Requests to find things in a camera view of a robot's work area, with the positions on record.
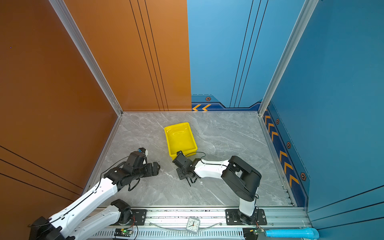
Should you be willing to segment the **aluminium corner post right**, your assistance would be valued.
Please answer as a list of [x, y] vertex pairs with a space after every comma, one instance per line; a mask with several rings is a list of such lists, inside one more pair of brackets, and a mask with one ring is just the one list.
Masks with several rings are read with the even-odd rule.
[[270, 104], [272, 97], [286, 71], [286, 68], [300, 42], [300, 39], [313, 15], [313, 12], [318, 4], [319, 0], [306, 0], [300, 11], [300, 14], [295, 22], [293, 30], [287, 41], [285, 49], [276, 67], [276, 70], [271, 78], [271, 81], [267, 87], [260, 108], [258, 110], [259, 116], [262, 117]]

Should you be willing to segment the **aluminium corner post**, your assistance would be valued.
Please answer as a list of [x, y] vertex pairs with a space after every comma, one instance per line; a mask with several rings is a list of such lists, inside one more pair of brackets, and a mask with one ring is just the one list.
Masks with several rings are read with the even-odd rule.
[[123, 114], [123, 109], [119, 104], [115, 94], [112, 91], [105, 75], [103, 74], [99, 64], [97, 63], [91, 49], [89, 48], [85, 38], [83, 37], [79, 27], [77, 26], [74, 18], [72, 17], [66, 3], [62, 0], [49, 0], [51, 6], [53, 7], [55, 13], [59, 17], [63, 26], [65, 27], [67, 33], [71, 37], [73, 43], [84, 59], [89, 70], [93, 74], [97, 83], [99, 84], [101, 90], [112, 106], [113, 110], [118, 117], [121, 117]]
[[293, 30], [287, 41], [285, 49], [276, 67], [276, 70], [271, 78], [271, 81], [267, 87], [260, 108], [258, 110], [259, 116], [262, 117], [270, 104], [272, 97], [286, 71], [286, 68], [300, 42], [300, 39], [313, 15], [313, 12], [318, 4], [319, 0], [306, 0], [300, 11], [300, 14], [295, 22]]

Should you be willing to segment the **aluminium corner post left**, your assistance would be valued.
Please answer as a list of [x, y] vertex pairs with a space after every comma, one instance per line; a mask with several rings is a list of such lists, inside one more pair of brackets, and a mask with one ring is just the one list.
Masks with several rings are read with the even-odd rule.
[[101, 90], [112, 106], [113, 110], [118, 117], [121, 117], [123, 114], [123, 109], [119, 104], [115, 94], [112, 91], [105, 75], [103, 74], [99, 64], [97, 63], [91, 49], [89, 48], [85, 38], [83, 37], [79, 27], [77, 26], [74, 18], [72, 17], [66, 3], [62, 0], [49, 0], [51, 6], [53, 7], [55, 13], [59, 17], [63, 26], [65, 27], [67, 33], [71, 37], [73, 43], [84, 59], [89, 70], [93, 74], [97, 83], [99, 84]]

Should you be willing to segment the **small white clock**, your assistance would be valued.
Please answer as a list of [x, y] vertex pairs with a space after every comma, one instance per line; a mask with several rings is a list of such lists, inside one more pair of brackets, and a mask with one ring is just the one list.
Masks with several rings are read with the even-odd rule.
[[198, 218], [190, 217], [188, 218], [186, 230], [190, 233], [197, 234], [200, 229], [201, 221]]

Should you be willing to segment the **yellow plastic bin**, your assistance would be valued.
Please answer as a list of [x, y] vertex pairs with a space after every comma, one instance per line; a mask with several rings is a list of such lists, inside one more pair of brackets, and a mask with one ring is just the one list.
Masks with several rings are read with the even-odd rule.
[[174, 160], [178, 152], [184, 155], [195, 155], [198, 151], [191, 126], [188, 122], [164, 128], [169, 155]]

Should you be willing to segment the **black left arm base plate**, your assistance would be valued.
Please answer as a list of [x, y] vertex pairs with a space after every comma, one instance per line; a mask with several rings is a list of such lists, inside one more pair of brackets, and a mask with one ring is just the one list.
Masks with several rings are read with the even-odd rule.
[[127, 222], [127, 226], [144, 226], [146, 217], [147, 217], [147, 210], [146, 209], [132, 209], [131, 210], [131, 216], [129, 218], [129, 221]]

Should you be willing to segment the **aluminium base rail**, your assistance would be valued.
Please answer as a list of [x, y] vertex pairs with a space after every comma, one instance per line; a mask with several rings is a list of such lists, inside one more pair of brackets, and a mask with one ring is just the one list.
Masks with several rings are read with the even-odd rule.
[[306, 211], [296, 207], [257, 207], [247, 225], [236, 207], [137, 207], [135, 223], [113, 224], [92, 240], [249, 240], [262, 239], [267, 230], [312, 226]]

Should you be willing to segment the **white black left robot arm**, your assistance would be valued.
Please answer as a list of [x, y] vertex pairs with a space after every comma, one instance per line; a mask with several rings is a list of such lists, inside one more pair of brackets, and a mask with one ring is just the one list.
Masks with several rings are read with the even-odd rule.
[[85, 240], [111, 225], [135, 223], [131, 206], [123, 200], [113, 201], [105, 210], [89, 217], [101, 203], [124, 187], [132, 191], [142, 178], [159, 174], [161, 166], [150, 163], [147, 150], [139, 148], [100, 174], [100, 180], [83, 196], [46, 219], [40, 217], [29, 225], [31, 240]]

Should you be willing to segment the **green circuit board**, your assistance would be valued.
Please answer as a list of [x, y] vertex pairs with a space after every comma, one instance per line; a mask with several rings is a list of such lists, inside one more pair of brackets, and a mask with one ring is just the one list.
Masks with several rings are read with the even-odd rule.
[[130, 238], [134, 236], [135, 231], [132, 229], [115, 229], [115, 238]]

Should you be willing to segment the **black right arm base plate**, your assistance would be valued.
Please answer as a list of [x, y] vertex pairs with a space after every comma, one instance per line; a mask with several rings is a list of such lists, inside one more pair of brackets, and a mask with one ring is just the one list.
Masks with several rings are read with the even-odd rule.
[[259, 208], [256, 208], [251, 216], [241, 213], [239, 209], [226, 209], [225, 214], [226, 222], [229, 226], [266, 226], [268, 224], [265, 211]]

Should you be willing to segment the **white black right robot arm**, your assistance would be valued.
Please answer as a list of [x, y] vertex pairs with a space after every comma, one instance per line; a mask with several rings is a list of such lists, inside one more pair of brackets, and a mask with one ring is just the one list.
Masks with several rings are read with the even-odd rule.
[[180, 180], [193, 184], [197, 179], [212, 178], [223, 180], [240, 198], [236, 220], [245, 225], [257, 224], [257, 198], [262, 174], [238, 156], [224, 161], [207, 161], [202, 158], [188, 159], [178, 152], [173, 160]]

